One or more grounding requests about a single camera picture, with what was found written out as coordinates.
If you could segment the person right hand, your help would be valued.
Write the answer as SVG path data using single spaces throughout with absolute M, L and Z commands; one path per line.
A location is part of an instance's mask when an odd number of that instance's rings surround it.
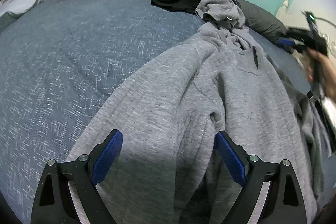
M 325 92 L 325 96 L 328 97 L 335 103 L 335 66 L 334 63 L 326 55 L 312 50 L 307 49 L 313 59 L 318 61 L 322 67 L 323 80 L 322 85 Z

